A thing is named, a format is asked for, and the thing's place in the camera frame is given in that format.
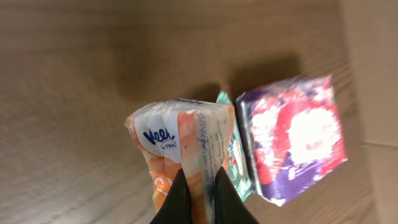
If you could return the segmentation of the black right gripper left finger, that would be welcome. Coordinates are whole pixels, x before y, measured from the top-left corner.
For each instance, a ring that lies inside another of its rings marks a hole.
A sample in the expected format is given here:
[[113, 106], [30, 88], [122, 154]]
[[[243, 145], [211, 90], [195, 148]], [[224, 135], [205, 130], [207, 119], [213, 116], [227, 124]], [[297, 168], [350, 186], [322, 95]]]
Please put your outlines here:
[[180, 169], [163, 205], [150, 224], [192, 224], [192, 205], [187, 180]]

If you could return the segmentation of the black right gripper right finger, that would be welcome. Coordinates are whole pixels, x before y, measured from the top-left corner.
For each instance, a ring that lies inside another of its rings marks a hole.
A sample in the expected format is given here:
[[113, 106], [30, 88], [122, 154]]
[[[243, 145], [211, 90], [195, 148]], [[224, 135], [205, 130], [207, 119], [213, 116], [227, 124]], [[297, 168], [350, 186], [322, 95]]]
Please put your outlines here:
[[224, 167], [216, 175], [214, 200], [216, 224], [259, 224], [243, 204]]

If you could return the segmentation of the mint green snack packet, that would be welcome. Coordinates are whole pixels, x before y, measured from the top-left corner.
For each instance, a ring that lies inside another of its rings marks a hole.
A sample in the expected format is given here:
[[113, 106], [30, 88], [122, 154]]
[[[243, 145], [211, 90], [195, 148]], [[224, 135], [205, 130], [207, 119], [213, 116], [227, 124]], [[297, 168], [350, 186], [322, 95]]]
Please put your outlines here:
[[251, 194], [251, 180], [236, 115], [234, 115], [234, 129], [229, 140], [228, 158], [224, 161], [228, 177], [240, 199], [244, 202]]

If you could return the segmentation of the small orange snack packet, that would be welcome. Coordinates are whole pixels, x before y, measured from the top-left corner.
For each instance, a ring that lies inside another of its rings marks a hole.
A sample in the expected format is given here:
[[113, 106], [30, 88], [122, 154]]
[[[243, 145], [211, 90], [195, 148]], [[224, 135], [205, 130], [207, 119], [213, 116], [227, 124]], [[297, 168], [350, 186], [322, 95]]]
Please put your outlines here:
[[149, 167], [156, 210], [183, 170], [193, 222], [215, 222], [215, 177], [228, 165], [233, 124], [233, 105], [188, 99], [150, 103], [126, 118], [125, 126]]

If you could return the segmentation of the red purple snack packet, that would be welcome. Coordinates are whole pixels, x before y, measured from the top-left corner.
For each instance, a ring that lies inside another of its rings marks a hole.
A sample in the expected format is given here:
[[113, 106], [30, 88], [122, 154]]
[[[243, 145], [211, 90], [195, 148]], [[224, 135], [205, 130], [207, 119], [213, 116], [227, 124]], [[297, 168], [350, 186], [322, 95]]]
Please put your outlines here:
[[279, 207], [348, 160], [332, 77], [293, 77], [236, 99], [252, 189]]

